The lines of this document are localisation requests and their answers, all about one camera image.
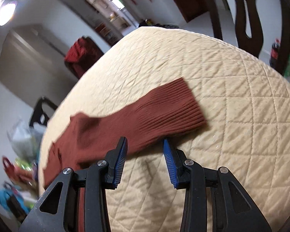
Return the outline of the rust red knit sweater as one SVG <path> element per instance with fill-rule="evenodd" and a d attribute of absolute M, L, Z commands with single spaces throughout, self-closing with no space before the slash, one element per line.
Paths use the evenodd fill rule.
<path fill-rule="evenodd" d="M 89 167 L 128 140 L 122 184 L 108 191 L 114 231 L 178 231 L 184 192 L 173 190 L 162 155 L 163 138 L 180 139 L 207 121 L 187 83 L 178 78 L 129 105 L 124 94 L 93 97 L 74 87 L 52 116 L 43 138 L 44 186 L 70 167 Z"/>

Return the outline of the white plastic bag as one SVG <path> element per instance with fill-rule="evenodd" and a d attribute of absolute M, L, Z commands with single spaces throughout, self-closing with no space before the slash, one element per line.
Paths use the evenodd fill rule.
<path fill-rule="evenodd" d="M 19 119 L 7 130 L 7 137 L 16 155 L 27 162 L 38 160 L 41 141 L 46 127 L 36 124 L 30 127 L 28 123 Z"/>

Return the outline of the beige quilted bed cover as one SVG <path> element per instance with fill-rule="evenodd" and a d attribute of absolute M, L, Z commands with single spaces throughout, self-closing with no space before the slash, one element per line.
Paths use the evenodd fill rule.
<path fill-rule="evenodd" d="M 177 78 L 187 82 L 207 123 L 173 145 L 203 167 L 228 168 L 271 229 L 281 229 L 290 217 L 290 83 L 253 55 L 203 34 L 141 27 L 121 39 L 55 111 L 40 166 L 72 115 L 112 114 Z"/>

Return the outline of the dark chair right side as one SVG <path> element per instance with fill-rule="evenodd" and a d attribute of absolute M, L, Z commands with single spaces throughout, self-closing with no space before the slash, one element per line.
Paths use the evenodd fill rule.
<path fill-rule="evenodd" d="M 205 0 L 210 12 L 210 19 L 214 37 L 223 40 L 221 23 L 215 0 Z M 235 0 L 235 35 L 239 48 L 259 57 L 264 35 L 260 17 L 257 11 L 256 0 Z M 278 73 L 284 75 L 290 57 L 290 0 L 280 0 L 282 30 L 278 58 L 272 66 Z"/>

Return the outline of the blue plastic container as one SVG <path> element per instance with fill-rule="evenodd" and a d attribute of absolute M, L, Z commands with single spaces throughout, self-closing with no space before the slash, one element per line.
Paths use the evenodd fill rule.
<path fill-rule="evenodd" d="M 30 212 L 30 209 L 25 206 L 24 199 L 20 194 L 14 194 L 13 190 L 2 188 L 0 189 L 0 205 L 8 212 L 12 212 L 7 204 L 7 201 L 10 197 L 15 197 L 17 201 L 20 203 L 21 208 L 25 211 L 26 214 Z"/>

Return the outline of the red checkered garment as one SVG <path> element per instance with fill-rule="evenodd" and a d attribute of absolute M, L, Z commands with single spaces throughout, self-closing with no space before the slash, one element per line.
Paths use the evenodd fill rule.
<path fill-rule="evenodd" d="M 88 36 L 82 36 L 71 46 L 64 58 L 69 71 L 80 79 L 104 53 Z"/>

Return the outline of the red gift bag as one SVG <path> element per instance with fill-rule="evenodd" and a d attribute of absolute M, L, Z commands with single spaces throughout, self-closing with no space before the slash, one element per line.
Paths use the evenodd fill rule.
<path fill-rule="evenodd" d="M 23 184 L 34 182 L 33 171 L 12 164 L 5 156 L 2 157 L 2 164 L 6 175 L 12 182 Z"/>

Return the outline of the grey wardrobe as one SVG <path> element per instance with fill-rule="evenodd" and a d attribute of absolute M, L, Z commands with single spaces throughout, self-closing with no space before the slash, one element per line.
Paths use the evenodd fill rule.
<path fill-rule="evenodd" d="M 60 105 L 77 83 L 64 64 L 67 51 L 41 24 L 12 28 L 0 53 L 0 83 L 31 107 L 43 96 Z"/>

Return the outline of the cola bottle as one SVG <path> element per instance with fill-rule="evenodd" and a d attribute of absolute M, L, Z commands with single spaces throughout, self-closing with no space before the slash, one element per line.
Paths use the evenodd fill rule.
<path fill-rule="evenodd" d="M 269 60 L 269 64 L 272 68 L 275 68 L 277 64 L 279 49 L 280 49 L 280 40 L 276 38 L 275 42 L 272 44 L 272 47 L 271 47 L 270 60 Z"/>

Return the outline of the black wooden chair left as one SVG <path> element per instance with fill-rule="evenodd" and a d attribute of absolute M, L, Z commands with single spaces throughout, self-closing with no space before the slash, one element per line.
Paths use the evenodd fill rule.
<path fill-rule="evenodd" d="M 47 113 L 43 110 L 43 105 L 47 105 L 54 111 L 57 109 L 57 105 L 55 105 L 51 100 L 49 100 L 47 97 L 40 97 L 35 104 L 35 107 L 33 109 L 33 113 L 31 115 L 29 126 L 34 127 L 34 124 L 37 123 L 42 126 L 47 126 L 48 121 L 50 117 L 47 115 Z"/>

